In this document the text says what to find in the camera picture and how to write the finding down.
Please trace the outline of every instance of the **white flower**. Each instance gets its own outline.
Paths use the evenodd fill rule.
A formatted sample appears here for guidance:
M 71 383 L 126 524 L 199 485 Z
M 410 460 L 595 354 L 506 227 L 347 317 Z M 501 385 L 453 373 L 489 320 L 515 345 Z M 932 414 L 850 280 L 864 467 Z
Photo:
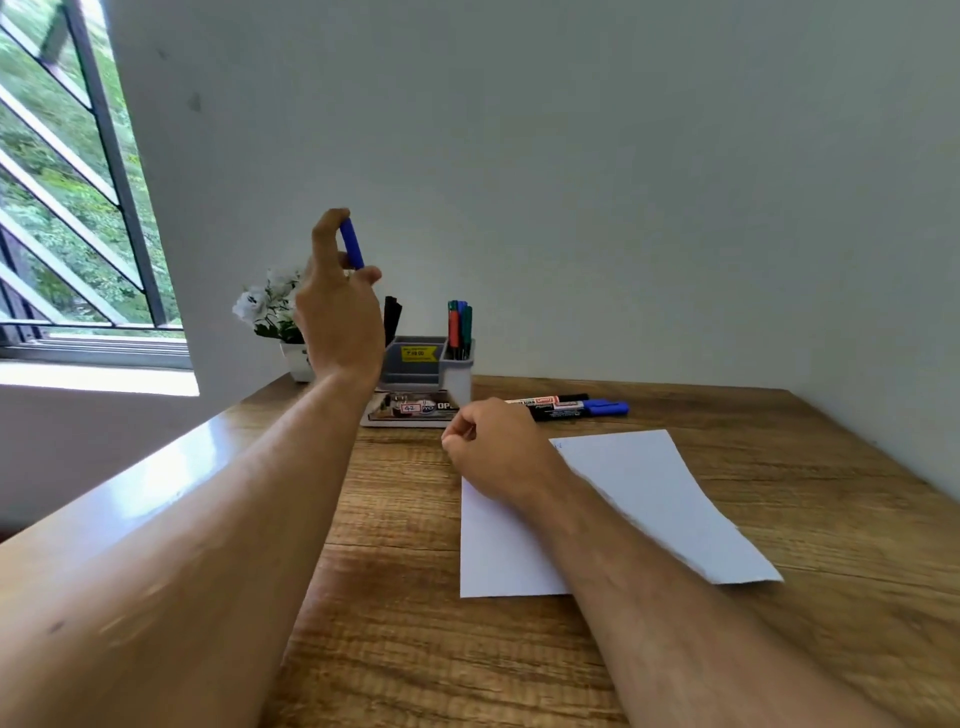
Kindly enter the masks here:
M 297 295 L 293 291 L 283 301 L 276 304 L 276 322 L 293 321 L 297 310 Z
M 270 268 L 267 271 L 267 288 L 270 290 L 271 298 L 279 302 L 289 296 L 300 282 L 300 275 L 299 268 L 292 270 Z
M 263 318 L 267 312 L 267 291 L 263 286 L 255 285 L 244 291 L 233 306 L 233 313 L 250 328 Z

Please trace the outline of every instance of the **window frame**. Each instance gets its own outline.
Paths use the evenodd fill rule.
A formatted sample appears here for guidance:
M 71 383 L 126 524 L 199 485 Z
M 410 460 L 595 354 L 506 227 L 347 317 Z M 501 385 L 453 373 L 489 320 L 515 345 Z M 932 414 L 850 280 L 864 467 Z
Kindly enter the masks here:
M 0 13 L 4 2 L 0 0 Z M 87 246 L 119 275 L 143 294 L 151 317 L 150 324 L 128 321 L 88 284 L 72 273 L 57 256 L 45 249 L 20 228 L 2 209 L 0 200 L 0 358 L 33 359 L 60 363 L 90 363 L 109 366 L 163 367 L 190 369 L 186 342 L 174 338 L 133 338 L 90 335 L 90 330 L 182 331 L 171 323 L 164 309 L 150 251 L 136 210 L 136 203 L 124 165 L 123 152 L 110 116 L 108 97 L 97 67 L 97 60 L 86 27 L 81 0 L 60 0 L 50 19 L 44 40 L 37 45 L 5 14 L 0 14 L 0 32 L 6 34 L 27 53 L 94 119 L 109 170 L 109 184 L 93 172 L 69 146 L 46 128 L 42 121 L 17 102 L 0 85 L 0 103 L 16 115 L 48 147 L 70 165 L 90 186 L 97 189 L 121 214 L 131 245 L 133 266 L 117 255 L 106 243 L 73 214 L 60 205 L 29 172 L 20 168 L 5 152 L 0 151 L 0 167 L 29 192 L 39 205 L 58 217 Z M 85 88 L 77 86 L 60 66 L 60 55 L 67 40 L 72 39 Z M 67 320 L 45 302 L 31 285 L 30 270 L 18 260 L 18 246 L 40 258 L 49 270 L 97 309 L 108 323 Z M 47 328 L 81 329 L 77 336 L 45 334 Z

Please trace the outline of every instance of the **forearm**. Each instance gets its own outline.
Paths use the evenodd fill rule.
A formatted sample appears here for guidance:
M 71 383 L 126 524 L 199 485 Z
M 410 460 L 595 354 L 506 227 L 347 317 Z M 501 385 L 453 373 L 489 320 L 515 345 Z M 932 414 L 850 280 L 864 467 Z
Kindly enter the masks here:
M 588 483 L 522 509 L 634 725 L 898 725 L 630 525 Z
M 323 547 L 369 388 L 318 383 L 244 455 L 0 615 L 0 723 L 253 725 Z M 61 624 L 48 634 L 51 624 Z

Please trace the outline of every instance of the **hand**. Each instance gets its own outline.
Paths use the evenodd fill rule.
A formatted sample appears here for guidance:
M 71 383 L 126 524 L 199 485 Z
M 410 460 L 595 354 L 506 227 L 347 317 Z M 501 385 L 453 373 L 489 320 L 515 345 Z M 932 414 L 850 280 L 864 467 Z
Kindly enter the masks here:
M 303 333 L 317 379 L 337 373 L 361 377 L 372 390 L 383 366 L 380 304 L 372 286 L 383 274 L 368 265 L 352 275 L 347 254 L 337 251 L 337 230 L 350 216 L 329 209 L 313 229 L 313 254 L 297 289 L 294 321 Z
M 442 443 L 474 488 L 520 511 L 573 477 L 522 404 L 471 402 L 444 430 Z

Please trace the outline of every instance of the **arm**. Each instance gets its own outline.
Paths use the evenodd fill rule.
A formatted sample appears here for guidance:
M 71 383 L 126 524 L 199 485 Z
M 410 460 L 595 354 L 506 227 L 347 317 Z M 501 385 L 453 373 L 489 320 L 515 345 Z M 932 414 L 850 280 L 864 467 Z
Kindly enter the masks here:
M 3 604 L 0 725 L 255 725 L 383 356 L 379 271 L 348 279 L 340 266 L 346 215 L 330 210 L 314 229 L 297 296 L 316 384 L 244 455 L 55 594 Z
M 526 407 L 474 402 L 443 443 L 473 486 L 537 533 L 632 725 L 900 725 L 629 524 L 570 470 Z

